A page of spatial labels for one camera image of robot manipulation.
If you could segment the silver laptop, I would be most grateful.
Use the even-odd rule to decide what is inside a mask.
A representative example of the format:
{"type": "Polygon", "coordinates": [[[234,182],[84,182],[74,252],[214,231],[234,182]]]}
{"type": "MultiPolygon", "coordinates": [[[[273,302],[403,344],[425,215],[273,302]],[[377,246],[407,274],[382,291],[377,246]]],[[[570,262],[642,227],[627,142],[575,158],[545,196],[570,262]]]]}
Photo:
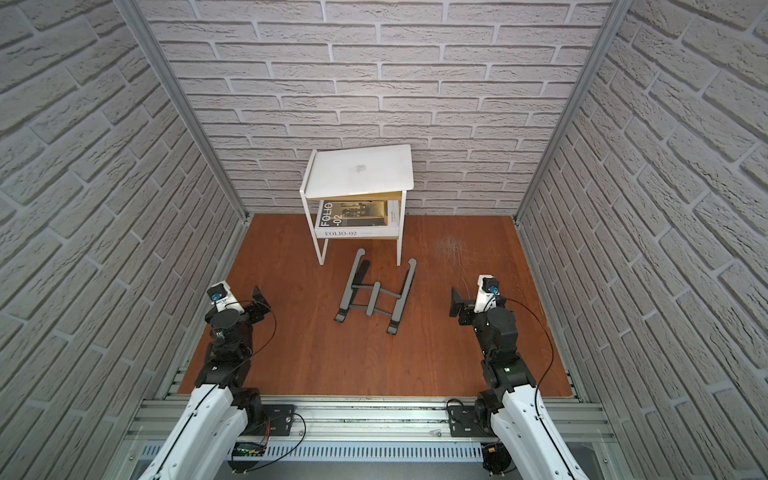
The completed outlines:
{"type": "Polygon", "coordinates": [[[414,188],[410,144],[315,151],[300,192],[308,199],[408,191],[414,188]]]}

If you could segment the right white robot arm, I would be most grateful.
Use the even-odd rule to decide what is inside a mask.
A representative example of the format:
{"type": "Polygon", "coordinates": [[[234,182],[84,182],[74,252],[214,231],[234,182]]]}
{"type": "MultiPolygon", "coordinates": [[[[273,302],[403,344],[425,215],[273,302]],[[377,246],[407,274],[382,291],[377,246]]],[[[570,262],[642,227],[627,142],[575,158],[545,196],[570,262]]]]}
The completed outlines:
{"type": "Polygon", "coordinates": [[[472,302],[451,290],[449,315],[473,328],[483,353],[488,389],[474,404],[478,427],[496,437],[482,447],[491,475],[523,479],[585,479],[587,474],[544,406],[535,380],[518,352],[518,329],[506,300],[484,290],[472,302]]]}

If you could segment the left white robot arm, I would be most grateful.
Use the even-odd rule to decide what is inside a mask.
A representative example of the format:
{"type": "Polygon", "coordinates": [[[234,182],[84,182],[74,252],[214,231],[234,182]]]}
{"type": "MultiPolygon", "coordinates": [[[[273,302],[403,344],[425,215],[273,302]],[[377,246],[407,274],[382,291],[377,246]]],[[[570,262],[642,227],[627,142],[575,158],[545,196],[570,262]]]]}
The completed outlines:
{"type": "Polygon", "coordinates": [[[272,311],[259,288],[252,301],[237,300],[227,282],[210,286],[212,308],[204,365],[187,405],[143,479],[212,479],[245,432],[267,433],[270,421],[259,390],[244,382],[253,348],[253,326],[272,311]]]}

